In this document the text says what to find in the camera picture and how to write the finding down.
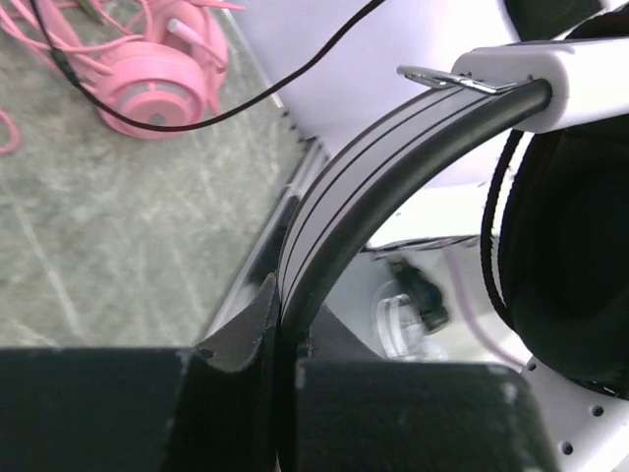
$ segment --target floor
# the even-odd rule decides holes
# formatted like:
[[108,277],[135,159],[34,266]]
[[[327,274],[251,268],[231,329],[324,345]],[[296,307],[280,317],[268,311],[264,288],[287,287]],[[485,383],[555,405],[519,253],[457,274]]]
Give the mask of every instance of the floor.
[[[230,43],[230,109],[265,82],[233,23],[217,17]],[[93,26],[79,22],[85,37]],[[0,159],[0,345],[193,342],[301,157],[281,104],[136,141],[103,126],[1,31],[0,83],[24,138]]]

